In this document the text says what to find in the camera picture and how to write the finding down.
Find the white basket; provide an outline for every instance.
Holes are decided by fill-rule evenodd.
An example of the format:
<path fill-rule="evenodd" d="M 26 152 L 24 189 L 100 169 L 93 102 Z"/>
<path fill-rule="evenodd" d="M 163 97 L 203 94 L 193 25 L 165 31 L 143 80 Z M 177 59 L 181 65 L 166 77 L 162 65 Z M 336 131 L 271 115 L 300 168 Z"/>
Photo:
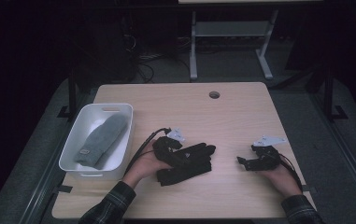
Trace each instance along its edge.
<path fill-rule="evenodd" d="M 107 118 L 115 113 L 122 113 L 128 120 L 128 125 L 119 137 L 96 163 L 95 168 L 82 166 L 74 161 L 75 155 L 84 145 L 90 133 Z M 88 180 L 118 180 L 124 175 L 128 165 L 129 150 L 133 130 L 134 110 L 128 104 L 91 104 L 85 105 L 78 113 L 72 130 L 67 137 L 59 159 L 59 167 L 77 179 Z"/>

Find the gray carpet floor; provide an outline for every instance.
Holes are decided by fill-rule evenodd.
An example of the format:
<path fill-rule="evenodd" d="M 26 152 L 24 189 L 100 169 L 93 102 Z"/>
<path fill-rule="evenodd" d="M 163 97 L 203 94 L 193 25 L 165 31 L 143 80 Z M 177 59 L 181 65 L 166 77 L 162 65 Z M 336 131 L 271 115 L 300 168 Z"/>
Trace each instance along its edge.
<path fill-rule="evenodd" d="M 221 50 L 199 54 L 196 82 L 261 81 L 273 86 L 289 78 L 295 71 L 286 71 L 292 43 L 274 41 L 266 54 L 274 79 L 265 80 L 253 48 Z M 180 61 L 160 59 L 146 63 L 154 70 L 154 83 L 190 82 L 188 53 Z M 142 67 L 146 76 L 150 70 Z M 320 215 L 329 224 L 356 223 L 356 179 L 349 169 L 341 143 L 334 131 L 345 140 L 356 159 L 356 104 L 349 90 L 335 81 L 334 105 L 341 105 L 349 119 L 329 122 L 320 111 L 322 91 L 305 91 L 307 77 L 283 90 L 270 91 Z M 143 83 L 136 76 L 132 83 Z M 96 89 L 89 94 L 78 92 L 79 107 L 90 104 Z M 0 223 L 77 223 L 52 217 L 55 188 L 64 178 L 57 160 L 72 122 L 57 118 L 62 106 L 68 105 L 67 81 L 54 93 L 41 121 L 27 143 L 8 181 L 0 192 Z M 284 219 L 254 220 L 255 223 L 286 223 Z"/>

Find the plaid shirt sleeve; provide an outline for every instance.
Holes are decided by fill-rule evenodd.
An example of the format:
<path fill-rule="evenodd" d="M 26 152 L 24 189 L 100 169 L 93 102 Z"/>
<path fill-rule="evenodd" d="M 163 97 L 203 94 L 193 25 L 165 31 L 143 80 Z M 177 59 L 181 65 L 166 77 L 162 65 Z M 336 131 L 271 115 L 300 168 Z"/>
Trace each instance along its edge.
<path fill-rule="evenodd" d="M 281 205 L 291 224 L 324 224 L 318 212 L 304 195 L 291 196 Z"/>
<path fill-rule="evenodd" d="M 96 206 L 91 208 L 78 221 L 79 224 L 120 223 L 122 216 L 136 196 L 124 182 L 119 182 Z"/>

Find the background table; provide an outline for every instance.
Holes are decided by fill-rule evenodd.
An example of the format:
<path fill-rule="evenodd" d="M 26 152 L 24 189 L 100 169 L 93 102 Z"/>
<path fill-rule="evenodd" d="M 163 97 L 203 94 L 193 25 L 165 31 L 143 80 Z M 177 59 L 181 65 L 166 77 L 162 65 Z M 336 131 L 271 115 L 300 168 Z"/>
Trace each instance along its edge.
<path fill-rule="evenodd" d="M 209 97 L 212 91 L 220 97 Z M 184 147 L 201 142 L 216 146 L 209 173 L 169 187 L 160 187 L 155 176 L 142 180 L 125 218 L 285 217 L 282 197 L 270 183 L 236 160 L 257 158 L 250 145 L 264 134 L 287 138 L 263 83 L 106 85 L 94 102 L 133 106 L 132 155 L 152 132 L 168 127 L 181 129 Z M 275 148 L 292 161 L 305 184 L 290 144 Z M 78 181 L 66 175 L 63 184 L 72 191 L 60 192 L 52 213 L 57 218 L 81 217 L 116 183 Z"/>

